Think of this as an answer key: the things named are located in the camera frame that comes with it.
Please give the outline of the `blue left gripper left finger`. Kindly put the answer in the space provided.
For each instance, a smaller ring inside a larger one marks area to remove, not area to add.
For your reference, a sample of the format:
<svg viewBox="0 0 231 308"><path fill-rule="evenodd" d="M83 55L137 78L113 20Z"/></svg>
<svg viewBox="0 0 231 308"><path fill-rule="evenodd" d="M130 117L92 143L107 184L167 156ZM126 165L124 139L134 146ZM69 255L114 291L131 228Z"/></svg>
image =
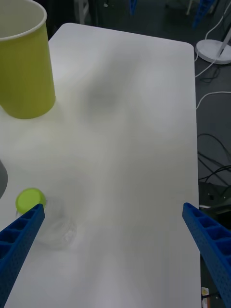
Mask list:
<svg viewBox="0 0 231 308"><path fill-rule="evenodd" d="M21 215L0 232L0 307L3 308L45 219L42 204Z"/></svg>

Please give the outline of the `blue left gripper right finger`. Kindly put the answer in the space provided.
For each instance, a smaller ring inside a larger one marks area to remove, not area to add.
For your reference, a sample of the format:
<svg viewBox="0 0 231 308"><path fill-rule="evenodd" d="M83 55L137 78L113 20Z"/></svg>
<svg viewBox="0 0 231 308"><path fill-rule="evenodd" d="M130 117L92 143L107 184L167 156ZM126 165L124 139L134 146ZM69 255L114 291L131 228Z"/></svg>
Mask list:
<svg viewBox="0 0 231 308"><path fill-rule="evenodd" d="M225 307L231 306L231 232L190 203L182 217L200 251Z"/></svg>

